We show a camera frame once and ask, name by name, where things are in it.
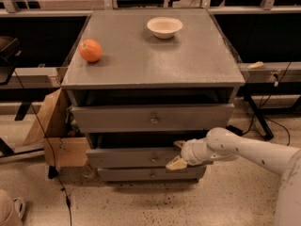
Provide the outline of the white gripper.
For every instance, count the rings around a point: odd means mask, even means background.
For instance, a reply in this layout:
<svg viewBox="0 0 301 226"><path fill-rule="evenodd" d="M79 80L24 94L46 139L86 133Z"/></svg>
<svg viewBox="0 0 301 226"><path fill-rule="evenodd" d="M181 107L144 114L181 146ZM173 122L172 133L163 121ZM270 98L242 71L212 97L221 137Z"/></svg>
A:
<svg viewBox="0 0 301 226"><path fill-rule="evenodd" d="M177 155L166 164L168 170L183 170L190 166L200 165L205 161L206 144L203 139L176 140L174 146L181 148L181 156Z"/></svg>

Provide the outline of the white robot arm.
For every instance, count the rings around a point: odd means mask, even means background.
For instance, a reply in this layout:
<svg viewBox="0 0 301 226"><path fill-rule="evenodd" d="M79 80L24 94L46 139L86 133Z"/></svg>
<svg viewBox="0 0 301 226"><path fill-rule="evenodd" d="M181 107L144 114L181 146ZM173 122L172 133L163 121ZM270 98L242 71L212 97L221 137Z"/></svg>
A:
<svg viewBox="0 0 301 226"><path fill-rule="evenodd" d="M178 140L179 155L166 164L183 170L207 161L232 160L241 156L280 176L273 226L301 226L301 149L239 137L216 127L205 138Z"/></svg>

